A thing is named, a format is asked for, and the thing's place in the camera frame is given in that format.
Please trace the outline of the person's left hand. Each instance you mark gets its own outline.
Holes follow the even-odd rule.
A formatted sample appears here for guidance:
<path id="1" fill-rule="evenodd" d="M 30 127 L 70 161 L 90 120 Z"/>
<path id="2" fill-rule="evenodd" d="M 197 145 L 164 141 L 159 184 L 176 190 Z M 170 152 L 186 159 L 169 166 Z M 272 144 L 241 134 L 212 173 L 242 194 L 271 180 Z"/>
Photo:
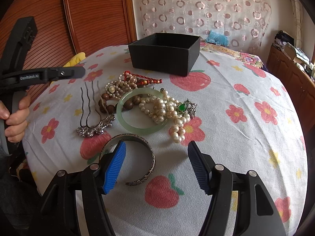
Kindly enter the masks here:
<path id="1" fill-rule="evenodd" d="M 19 109 L 10 114 L 6 106 L 1 102 L 1 119 L 3 119 L 8 127 L 5 130 L 5 136 L 11 143 L 20 142 L 25 134 L 28 125 L 27 117 L 29 116 L 29 106 L 31 97 L 27 94 L 19 102 Z"/>

